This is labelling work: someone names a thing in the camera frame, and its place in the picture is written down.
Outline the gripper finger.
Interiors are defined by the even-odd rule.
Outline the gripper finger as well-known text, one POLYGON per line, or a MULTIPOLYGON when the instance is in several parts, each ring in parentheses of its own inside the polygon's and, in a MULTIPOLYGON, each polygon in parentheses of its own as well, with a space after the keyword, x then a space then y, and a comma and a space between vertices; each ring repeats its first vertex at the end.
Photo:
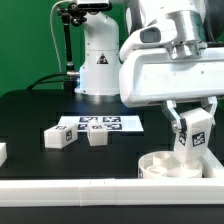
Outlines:
POLYGON ((205 111, 207 111, 209 114, 214 116, 218 106, 218 101, 215 96, 211 96, 211 97, 203 98, 201 101, 201 105, 205 111))
POLYGON ((176 112, 176 102, 174 100, 163 101, 161 109, 163 114, 171 122, 174 133, 184 133, 187 131, 186 119, 181 118, 176 112))

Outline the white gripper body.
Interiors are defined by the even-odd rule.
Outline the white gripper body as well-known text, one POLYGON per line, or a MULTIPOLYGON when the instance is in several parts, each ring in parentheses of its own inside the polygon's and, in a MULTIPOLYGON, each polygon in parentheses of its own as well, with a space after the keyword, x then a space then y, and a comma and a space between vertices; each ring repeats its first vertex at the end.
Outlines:
POLYGON ((208 48, 199 59, 171 60, 165 48, 135 50, 119 74, 127 107, 200 101, 224 96, 224 48, 208 48))

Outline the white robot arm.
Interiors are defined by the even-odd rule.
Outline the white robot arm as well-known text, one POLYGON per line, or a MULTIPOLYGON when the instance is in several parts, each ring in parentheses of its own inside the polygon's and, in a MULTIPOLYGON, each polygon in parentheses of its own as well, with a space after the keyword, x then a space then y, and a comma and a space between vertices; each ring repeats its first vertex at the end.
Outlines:
POLYGON ((106 27, 119 0, 78 0, 86 13, 81 93, 118 94, 128 107, 160 105, 176 133, 187 130, 178 103, 199 101, 209 114, 224 97, 224 0, 128 0, 128 37, 106 27))

